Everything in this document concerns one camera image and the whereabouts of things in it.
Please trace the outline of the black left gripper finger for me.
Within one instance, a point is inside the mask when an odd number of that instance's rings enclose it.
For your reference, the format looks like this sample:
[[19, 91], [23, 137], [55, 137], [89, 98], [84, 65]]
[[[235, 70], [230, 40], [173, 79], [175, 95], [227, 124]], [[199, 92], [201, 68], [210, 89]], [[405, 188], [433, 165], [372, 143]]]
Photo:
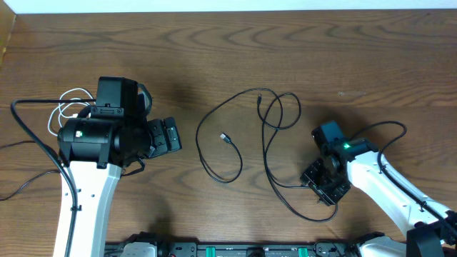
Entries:
[[164, 122], [161, 119], [153, 120], [153, 136], [154, 136], [154, 153], [168, 153], [169, 145], [166, 141], [166, 130]]
[[170, 151], [178, 151], [182, 149], [181, 139], [177, 129], [176, 121], [173, 117], [164, 119], [166, 130], [166, 141]]

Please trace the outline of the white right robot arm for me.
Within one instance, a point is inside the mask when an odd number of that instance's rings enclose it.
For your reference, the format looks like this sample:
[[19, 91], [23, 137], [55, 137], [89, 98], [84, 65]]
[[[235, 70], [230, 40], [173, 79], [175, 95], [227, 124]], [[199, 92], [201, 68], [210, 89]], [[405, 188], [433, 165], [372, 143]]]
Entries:
[[335, 121], [311, 135], [320, 156], [301, 175], [319, 201], [336, 206], [351, 187], [368, 195], [406, 240], [371, 233], [348, 246], [348, 256], [447, 256], [456, 245], [456, 212], [427, 196], [392, 167], [378, 148], [358, 134], [347, 137]]

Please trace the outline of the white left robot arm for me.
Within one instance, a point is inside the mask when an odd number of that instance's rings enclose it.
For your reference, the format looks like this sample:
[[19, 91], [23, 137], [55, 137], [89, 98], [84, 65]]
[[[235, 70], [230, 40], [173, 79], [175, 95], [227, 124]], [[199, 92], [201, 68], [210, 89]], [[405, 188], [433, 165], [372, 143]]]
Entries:
[[133, 162], [182, 148], [174, 118], [148, 120], [152, 97], [143, 84], [99, 78], [94, 104], [69, 118], [57, 133], [61, 210], [54, 256], [103, 256], [117, 183]]

